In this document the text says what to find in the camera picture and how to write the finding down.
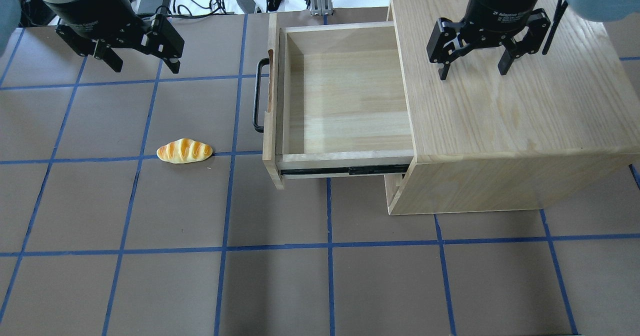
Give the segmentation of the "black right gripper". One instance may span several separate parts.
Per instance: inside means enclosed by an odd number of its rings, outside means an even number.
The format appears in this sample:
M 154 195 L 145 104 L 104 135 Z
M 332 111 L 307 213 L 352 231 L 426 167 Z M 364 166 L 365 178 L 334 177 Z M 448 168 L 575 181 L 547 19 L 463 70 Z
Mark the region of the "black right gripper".
M 505 76 L 514 61 L 537 53 L 550 20 L 538 0 L 469 0 L 462 19 L 436 20 L 426 46 L 431 63 L 441 64 L 438 74 L 445 81 L 453 62 L 478 49 L 504 47 L 498 71 Z

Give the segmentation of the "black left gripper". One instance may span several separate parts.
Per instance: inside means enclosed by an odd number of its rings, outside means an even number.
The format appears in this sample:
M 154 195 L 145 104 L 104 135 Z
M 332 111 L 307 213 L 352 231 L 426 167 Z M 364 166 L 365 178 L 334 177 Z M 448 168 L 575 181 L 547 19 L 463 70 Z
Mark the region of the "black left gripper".
M 164 60 L 172 74 L 179 73 L 185 40 L 158 11 L 143 19 L 130 0 L 42 1 L 60 19 L 55 32 L 76 54 L 92 55 L 119 73 L 123 60 L 113 49 L 134 49 Z

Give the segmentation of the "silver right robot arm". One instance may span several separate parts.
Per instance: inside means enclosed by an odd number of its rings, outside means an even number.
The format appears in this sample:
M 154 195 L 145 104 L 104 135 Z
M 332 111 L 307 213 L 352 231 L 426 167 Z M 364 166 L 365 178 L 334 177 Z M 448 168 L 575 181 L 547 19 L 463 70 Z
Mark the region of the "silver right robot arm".
M 441 65 L 446 80 L 451 64 L 471 51 L 503 47 L 502 76 L 515 60 L 547 54 L 568 8 L 582 19 L 612 22 L 639 11 L 639 0 L 469 0 L 462 19 L 436 20 L 426 46 L 431 63 Z

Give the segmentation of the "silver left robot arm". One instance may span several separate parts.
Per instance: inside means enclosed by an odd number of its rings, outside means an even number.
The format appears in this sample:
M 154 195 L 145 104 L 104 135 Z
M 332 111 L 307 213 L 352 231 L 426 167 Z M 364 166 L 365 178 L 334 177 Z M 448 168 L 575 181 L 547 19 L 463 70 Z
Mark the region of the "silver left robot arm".
M 80 57 L 103 61 L 121 72 L 117 49 L 131 49 L 160 60 L 178 74 L 185 40 L 170 23 L 164 5 L 137 14 L 131 0 L 41 0 L 60 22 L 55 33 Z M 22 17 L 22 0 L 1 0 L 1 50 Z

